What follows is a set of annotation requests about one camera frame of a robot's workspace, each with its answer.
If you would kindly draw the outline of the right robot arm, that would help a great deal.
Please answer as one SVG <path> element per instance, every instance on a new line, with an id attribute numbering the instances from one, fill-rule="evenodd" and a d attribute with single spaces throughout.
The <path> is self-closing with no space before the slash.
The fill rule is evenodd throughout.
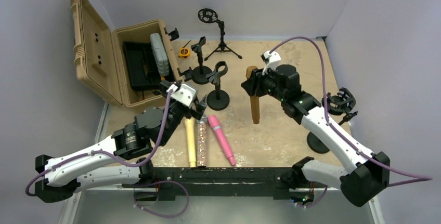
<path id="1" fill-rule="evenodd" d="M 284 113 L 314 134 L 341 162 L 341 166 L 306 157 L 292 166 L 288 184 L 292 189 L 318 182 L 339 189 L 346 199 L 362 207 L 387 188 L 390 158 L 374 153 L 356 141 L 328 114 L 311 94 L 303 91 L 292 65 L 283 64 L 267 73 L 255 66 L 246 71 L 241 87 L 255 99 L 269 95 L 280 101 Z"/>

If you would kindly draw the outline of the black tripod mic stand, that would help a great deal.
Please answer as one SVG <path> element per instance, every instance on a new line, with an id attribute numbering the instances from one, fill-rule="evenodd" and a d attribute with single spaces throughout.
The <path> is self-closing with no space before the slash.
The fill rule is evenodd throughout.
<path id="1" fill-rule="evenodd" d="M 202 8 L 198 11 L 198 19 L 207 24 L 216 23 L 219 27 L 220 32 L 220 38 L 219 38 L 219 44 L 218 47 L 215 48 L 208 56 L 204 58 L 204 61 L 207 61 L 209 57 L 214 54 L 215 52 L 225 53 L 225 52 L 231 52 L 235 54 L 239 59 L 242 59 L 242 56 L 236 53 L 234 50 L 229 48 L 224 40 L 224 36 L 226 34 L 225 32 L 225 23 L 222 20 L 219 20 L 218 14 L 216 11 L 210 8 Z"/>

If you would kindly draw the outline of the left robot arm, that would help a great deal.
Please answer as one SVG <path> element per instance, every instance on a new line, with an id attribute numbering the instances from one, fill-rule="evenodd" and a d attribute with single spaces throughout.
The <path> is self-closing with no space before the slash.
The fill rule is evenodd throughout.
<path id="1" fill-rule="evenodd" d="M 166 145 L 184 118 L 199 120 L 207 107 L 207 97 L 198 99 L 189 83 L 162 81 L 160 90 L 163 107 L 147 107 L 102 141 L 62 157 L 36 157 L 38 175 L 26 186 L 26 195 L 54 203 L 96 187 L 151 186 L 151 159 L 158 147 Z"/>

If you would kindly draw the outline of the cream beige microphone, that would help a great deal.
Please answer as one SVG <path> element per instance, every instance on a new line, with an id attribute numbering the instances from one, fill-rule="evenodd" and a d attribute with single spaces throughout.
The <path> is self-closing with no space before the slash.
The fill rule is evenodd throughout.
<path id="1" fill-rule="evenodd" d="M 187 137 L 188 163 L 190 168 L 195 168 L 197 166 L 194 124 L 195 120 L 193 118 L 187 118 L 184 120 Z"/>

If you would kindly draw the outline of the gold microphone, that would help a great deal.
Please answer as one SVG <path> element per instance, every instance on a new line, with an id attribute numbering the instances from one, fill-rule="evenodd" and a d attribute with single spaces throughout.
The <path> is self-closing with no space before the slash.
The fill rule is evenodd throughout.
<path id="1" fill-rule="evenodd" d="M 257 69 L 256 66 L 249 66 L 247 69 Z M 254 124 L 258 124 L 260 122 L 260 102 L 259 97 L 252 96 L 250 97 L 250 105 L 251 105 L 251 114 L 252 120 Z"/>

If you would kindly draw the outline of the pink mic round-base stand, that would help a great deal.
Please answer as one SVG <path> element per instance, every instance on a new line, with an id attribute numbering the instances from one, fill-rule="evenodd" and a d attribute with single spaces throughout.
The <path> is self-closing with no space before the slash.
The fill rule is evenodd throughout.
<path id="1" fill-rule="evenodd" d="M 206 98 L 207 105 L 215 111 L 221 111 L 230 103 L 229 95 L 221 89 L 221 77 L 228 72 L 226 61 L 219 61 L 215 65 L 215 69 L 206 75 L 209 83 L 213 84 L 215 89 L 211 91 Z"/>

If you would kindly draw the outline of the gold mic shock-mount stand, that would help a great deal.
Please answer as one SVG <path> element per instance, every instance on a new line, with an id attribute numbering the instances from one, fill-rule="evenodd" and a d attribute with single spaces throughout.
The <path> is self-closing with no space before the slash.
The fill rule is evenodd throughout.
<path id="1" fill-rule="evenodd" d="M 353 117 L 358 115 L 358 111 L 353 111 L 356 105 L 356 99 L 353 94 L 345 87 L 341 87 L 336 95 L 327 93 L 328 112 L 331 115 L 340 116 L 345 114 L 338 125 L 349 122 Z M 313 133 L 307 135 L 308 146 L 316 153 L 325 154 L 330 150 L 323 144 L 321 140 Z"/>

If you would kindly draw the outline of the glitter microphone with grey head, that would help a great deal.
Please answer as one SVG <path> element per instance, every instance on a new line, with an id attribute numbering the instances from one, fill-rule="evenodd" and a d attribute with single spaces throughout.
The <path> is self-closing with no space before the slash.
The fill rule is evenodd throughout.
<path id="1" fill-rule="evenodd" d="M 207 166 L 207 117 L 197 121 L 197 167 Z"/>

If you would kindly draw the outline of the pink microphone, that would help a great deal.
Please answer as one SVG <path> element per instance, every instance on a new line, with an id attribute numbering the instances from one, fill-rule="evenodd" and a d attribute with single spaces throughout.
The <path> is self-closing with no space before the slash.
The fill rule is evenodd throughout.
<path id="1" fill-rule="evenodd" d="M 220 123 L 219 119 L 216 117 L 216 115 L 210 115 L 208 117 L 208 123 L 216 136 L 218 144 L 219 144 L 226 160 L 229 162 L 229 164 L 231 166 L 236 166 L 236 160 L 235 160 L 234 154 L 233 154 L 231 147 L 229 145 L 229 142 L 227 141 L 227 138 L 222 130 L 221 123 Z"/>

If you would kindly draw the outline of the black round-base mic stand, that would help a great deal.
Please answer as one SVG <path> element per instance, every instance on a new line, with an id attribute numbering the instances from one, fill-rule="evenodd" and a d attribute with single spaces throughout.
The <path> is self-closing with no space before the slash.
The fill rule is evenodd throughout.
<path id="1" fill-rule="evenodd" d="M 206 37 L 200 37 L 199 41 L 196 44 L 191 46 L 191 50 L 196 53 L 198 58 L 198 66 L 191 71 L 192 80 L 199 85 L 204 85 L 209 82 L 206 76 L 212 73 L 212 70 L 203 65 L 203 52 L 202 47 L 206 43 Z"/>

